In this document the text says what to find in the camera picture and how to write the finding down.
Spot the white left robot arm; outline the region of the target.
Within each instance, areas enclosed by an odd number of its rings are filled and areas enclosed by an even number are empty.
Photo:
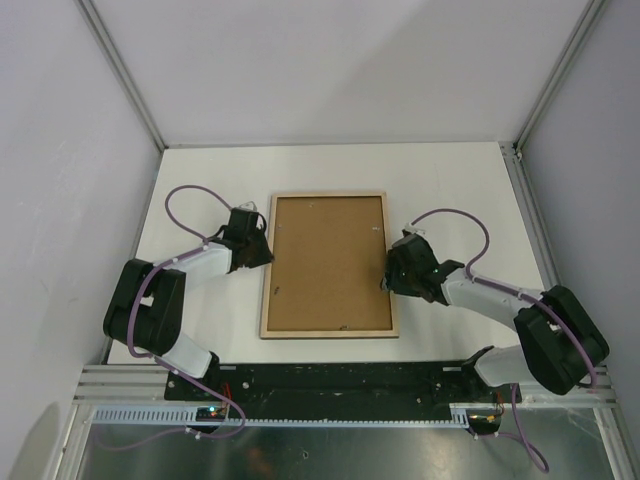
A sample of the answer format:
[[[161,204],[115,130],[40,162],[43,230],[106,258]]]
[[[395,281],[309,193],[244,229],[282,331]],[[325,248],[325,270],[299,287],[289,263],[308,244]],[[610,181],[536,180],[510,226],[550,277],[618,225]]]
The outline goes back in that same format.
[[[131,356],[156,358],[186,374],[187,389],[199,399],[210,399],[221,387],[216,371],[219,359],[183,332],[186,296],[217,277],[272,261],[264,216],[235,207],[227,224],[195,249],[156,263],[127,261],[107,308],[103,332],[127,346]]]

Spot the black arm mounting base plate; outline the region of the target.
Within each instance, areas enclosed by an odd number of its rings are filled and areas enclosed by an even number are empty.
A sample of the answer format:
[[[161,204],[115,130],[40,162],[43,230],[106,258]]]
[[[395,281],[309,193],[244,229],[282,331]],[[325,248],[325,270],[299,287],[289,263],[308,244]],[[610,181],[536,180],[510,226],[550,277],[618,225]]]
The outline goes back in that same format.
[[[250,420],[449,420],[454,403],[519,401],[518,388],[485,385],[463,361],[226,364],[196,387],[170,374],[169,401],[209,402],[228,392]]]

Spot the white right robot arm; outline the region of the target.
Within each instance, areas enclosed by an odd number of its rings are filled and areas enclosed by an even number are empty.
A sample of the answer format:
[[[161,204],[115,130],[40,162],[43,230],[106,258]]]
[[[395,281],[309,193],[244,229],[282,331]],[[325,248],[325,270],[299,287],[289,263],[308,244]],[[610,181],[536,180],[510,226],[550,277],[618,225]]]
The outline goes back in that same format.
[[[610,347],[585,308],[568,288],[520,289],[475,275],[465,264],[439,262],[418,233],[406,232],[388,251],[381,281],[385,291],[453,306],[494,320],[518,336],[518,345],[488,346],[466,362],[463,393],[484,401],[498,386],[535,381],[565,395],[594,385],[595,368]]]

